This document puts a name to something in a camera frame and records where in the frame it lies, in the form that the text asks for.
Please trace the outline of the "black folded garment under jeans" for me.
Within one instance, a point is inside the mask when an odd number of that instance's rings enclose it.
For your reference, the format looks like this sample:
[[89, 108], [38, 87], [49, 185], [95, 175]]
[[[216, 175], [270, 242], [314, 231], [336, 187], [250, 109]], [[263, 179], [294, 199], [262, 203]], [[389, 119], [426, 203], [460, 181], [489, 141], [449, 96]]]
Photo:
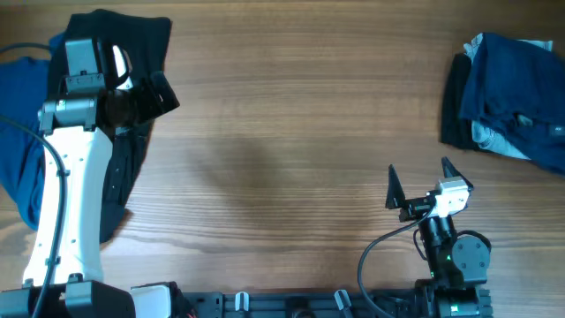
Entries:
[[442, 97], [440, 143], [462, 150], [479, 151], [478, 144], [472, 139], [471, 121], [459, 117], [470, 72], [470, 58], [464, 53], [455, 54]]

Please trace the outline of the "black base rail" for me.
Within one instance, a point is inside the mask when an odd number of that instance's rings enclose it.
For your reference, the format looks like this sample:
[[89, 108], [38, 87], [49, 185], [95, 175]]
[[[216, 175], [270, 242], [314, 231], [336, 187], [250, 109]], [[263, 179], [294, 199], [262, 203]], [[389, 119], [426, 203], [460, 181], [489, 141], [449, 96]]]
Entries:
[[[236, 294], [187, 292], [191, 317], [202, 318], [370, 318], [377, 314], [360, 293], [345, 290], [323, 293]], [[374, 304], [392, 317], [493, 318], [488, 290], [448, 294], [424, 289], [378, 290]]]

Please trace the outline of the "teal blue garment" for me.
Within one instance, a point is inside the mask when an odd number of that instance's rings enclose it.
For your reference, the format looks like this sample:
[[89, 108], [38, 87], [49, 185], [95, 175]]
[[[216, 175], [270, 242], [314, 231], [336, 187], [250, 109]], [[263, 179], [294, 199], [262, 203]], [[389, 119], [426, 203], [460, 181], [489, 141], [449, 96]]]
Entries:
[[[20, 57], [1, 64], [1, 115], [39, 134], [38, 110], [47, 97], [49, 58]], [[1, 185], [23, 222], [38, 228], [44, 186], [43, 145], [1, 123]]]

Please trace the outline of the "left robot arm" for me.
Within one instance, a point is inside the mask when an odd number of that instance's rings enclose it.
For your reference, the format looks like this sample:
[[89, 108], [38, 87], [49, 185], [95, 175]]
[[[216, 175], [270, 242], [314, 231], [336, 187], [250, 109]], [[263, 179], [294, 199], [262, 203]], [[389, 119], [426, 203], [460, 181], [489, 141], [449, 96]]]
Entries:
[[44, 102], [34, 137], [45, 150], [41, 217], [23, 283], [1, 295], [4, 317], [187, 315], [173, 283], [124, 291], [103, 281], [100, 226], [105, 174], [117, 129], [178, 106], [162, 72], [134, 85], [124, 52], [95, 38], [64, 45], [61, 93]]

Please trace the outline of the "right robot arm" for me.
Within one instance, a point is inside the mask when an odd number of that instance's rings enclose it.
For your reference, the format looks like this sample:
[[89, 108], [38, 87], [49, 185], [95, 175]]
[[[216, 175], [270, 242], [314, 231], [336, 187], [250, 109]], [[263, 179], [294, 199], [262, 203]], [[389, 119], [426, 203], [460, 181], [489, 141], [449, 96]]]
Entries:
[[451, 161], [441, 159], [443, 178], [423, 197], [405, 197], [393, 165], [388, 167], [385, 207], [400, 211], [399, 221], [415, 222], [423, 246], [420, 255], [429, 279], [415, 283], [411, 314], [415, 317], [487, 318], [493, 316], [487, 281], [492, 245], [484, 235], [457, 231], [453, 216], [468, 208], [473, 184]]

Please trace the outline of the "black t-shirt with logo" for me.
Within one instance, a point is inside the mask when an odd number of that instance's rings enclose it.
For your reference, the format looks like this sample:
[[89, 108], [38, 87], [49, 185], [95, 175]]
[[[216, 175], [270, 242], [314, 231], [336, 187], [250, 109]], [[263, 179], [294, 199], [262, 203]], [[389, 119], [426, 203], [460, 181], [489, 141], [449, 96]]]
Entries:
[[[170, 41], [172, 21], [168, 18], [142, 18], [96, 9], [75, 13], [62, 40], [55, 45], [49, 62], [47, 94], [57, 94], [62, 77], [68, 73], [64, 42], [75, 38], [96, 37], [123, 49], [132, 63], [130, 78], [137, 85], [153, 72], [161, 71]], [[143, 161], [145, 160], [151, 122], [139, 127], [118, 130], [113, 138], [102, 194], [100, 241], [109, 241], [125, 215], [125, 205]]]

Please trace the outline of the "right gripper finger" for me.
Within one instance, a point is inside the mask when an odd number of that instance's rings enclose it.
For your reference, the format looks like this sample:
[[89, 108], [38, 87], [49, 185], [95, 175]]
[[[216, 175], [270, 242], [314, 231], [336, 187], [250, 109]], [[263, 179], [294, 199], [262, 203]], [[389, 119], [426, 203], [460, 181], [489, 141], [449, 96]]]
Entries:
[[401, 181], [393, 164], [388, 166], [388, 191], [385, 202], [387, 209], [398, 209], [405, 206], [405, 194]]
[[473, 184], [453, 165], [446, 157], [441, 158], [441, 166], [445, 178], [461, 178], [469, 190], [473, 189]]

